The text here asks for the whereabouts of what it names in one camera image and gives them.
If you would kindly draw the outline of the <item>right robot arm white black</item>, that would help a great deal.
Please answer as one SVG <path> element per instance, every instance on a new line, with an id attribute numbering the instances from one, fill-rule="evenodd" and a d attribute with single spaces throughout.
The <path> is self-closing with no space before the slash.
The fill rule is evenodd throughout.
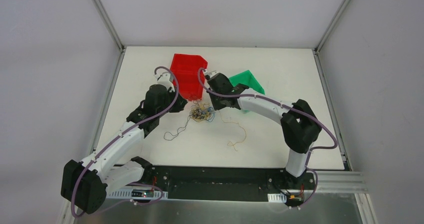
<path id="1" fill-rule="evenodd" d="M 269 118 L 281 125 L 284 142 L 289 147 L 287 164 L 284 168 L 284 184 L 296 189 L 304 182 L 308 151 L 318 139 L 322 127 L 309 104 L 299 99 L 289 106 L 277 102 L 244 84 L 232 85 L 222 73 L 213 71 L 205 74 L 209 93 L 215 110 L 235 108 L 250 111 Z"/>

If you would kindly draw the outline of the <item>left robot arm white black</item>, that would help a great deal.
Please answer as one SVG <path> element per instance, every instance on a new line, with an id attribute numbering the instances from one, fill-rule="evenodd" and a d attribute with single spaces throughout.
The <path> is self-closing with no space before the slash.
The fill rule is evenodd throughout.
<path id="1" fill-rule="evenodd" d="M 112 167 L 133 146 L 142 143 L 163 115 L 183 111 L 187 100 L 179 90 L 179 85 L 172 82 L 151 85 L 145 99 L 101 150 L 81 161 L 70 160 L 65 164 L 60 194 L 70 201 L 73 217 L 96 212 L 107 194 L 127 184 L 137 182 L 144 187 L 152 182 L 152 172 L 137 161 L 129 161 L 115 170 Z"/>

